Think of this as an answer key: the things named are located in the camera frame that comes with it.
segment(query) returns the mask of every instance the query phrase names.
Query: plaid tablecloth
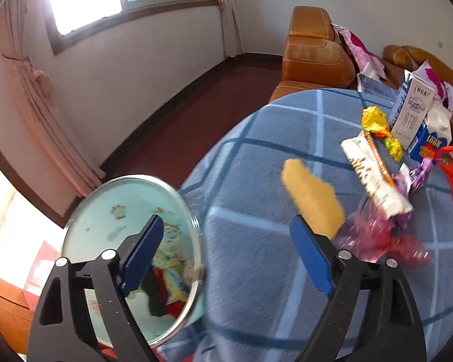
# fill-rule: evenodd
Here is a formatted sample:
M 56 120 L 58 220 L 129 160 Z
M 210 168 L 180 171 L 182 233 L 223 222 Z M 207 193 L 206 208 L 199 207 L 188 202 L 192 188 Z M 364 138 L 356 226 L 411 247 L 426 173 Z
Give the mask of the plaid tablecloth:
M 182 194 L 204 233 L 206 315 L 158 349 L 165 360 L 295 359 L 326 298 L 313 287 L 290 240 L 288 225 L 297 210 L 280 171 L 284 160 L 301 158 L 334 186 L 346 213 L 353 212 L 365 192 L 339 143 L 360 132 L 362 108 L 372 105 L 391 107 L 386 99 L 349 90 L 287 95 L 238 124 L 196 166 Z M 380 151 L 397 172 L 382 146 Z M 453 333 L 453 202 L 440 168 L 411 202 L 406 232 L 424 241 L 434 259 L 406 272 L 431 359 Z M 353 347 L 366 300 L 361 292 L 339 356 Z

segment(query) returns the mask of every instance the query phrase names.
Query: orange wooden cabinet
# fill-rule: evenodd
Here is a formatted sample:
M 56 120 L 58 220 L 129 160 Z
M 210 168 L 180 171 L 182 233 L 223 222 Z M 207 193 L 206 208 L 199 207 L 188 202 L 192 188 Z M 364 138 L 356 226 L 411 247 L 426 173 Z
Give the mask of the orange wooden cabinet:
M 15 352 L 27 353 L 33 316 L 23 291 L 0 279 L 0 332 Z

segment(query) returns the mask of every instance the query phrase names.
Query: window frame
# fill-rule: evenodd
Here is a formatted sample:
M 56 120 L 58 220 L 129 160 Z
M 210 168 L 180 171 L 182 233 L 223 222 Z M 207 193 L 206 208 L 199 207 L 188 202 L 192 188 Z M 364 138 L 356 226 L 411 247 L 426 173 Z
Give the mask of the window frame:
M 128 2 L 121 0 L 123 11 L 112 16 L 103 17 L 97 21 L 80 27 L 66 35 L 57 30 L 56 19 L 54 18 L 50 0 L 42 0 L 45 28 L 54 55 L 63 52 L 65 49 L 75 45 L 79 41 L 108 28 L 117 26 L 139 17 L 155 15 L 160 12 L 167 12 L 177 9 L 205 7 L 208 5 L 219 5 L 219 0 L 140 0 Z

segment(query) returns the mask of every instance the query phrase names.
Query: milk carton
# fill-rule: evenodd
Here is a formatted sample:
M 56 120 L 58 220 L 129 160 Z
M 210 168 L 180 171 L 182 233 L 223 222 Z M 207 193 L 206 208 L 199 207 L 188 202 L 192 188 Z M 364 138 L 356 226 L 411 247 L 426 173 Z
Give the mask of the milk carton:
M 416 137 L 408 148 L 409 156 L 421 162 L 434 159 L 436 152 L 451 142 L 451 113 L 439 102 L 433 102 L 419 127 Z
M 423 79 L 404 71 L 404 81 L 388 122 L 393 136 L 406 150 L 428 113 L 435 91 Z

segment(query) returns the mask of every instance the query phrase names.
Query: blue gripper pad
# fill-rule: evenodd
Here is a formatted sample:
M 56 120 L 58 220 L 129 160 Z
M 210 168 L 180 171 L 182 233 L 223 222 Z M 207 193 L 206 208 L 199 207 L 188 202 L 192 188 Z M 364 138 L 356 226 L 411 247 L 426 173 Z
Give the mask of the blue gripper pad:
M 138 289 L 163 239 L 163 220 L 159 216 L 145 227 L 147 226 L 149 226 L 148 229 L 136 243 L 129 259 L 123 265 L 123 282 L 120 289 L 124 297 Z
M 290 223 L 290 237 L 315 288 L 330 298 L 335 289 L 330 263 L 320 250 L 312 232 L 306 228 L 302 218 L 298 216 L 293 218 Z

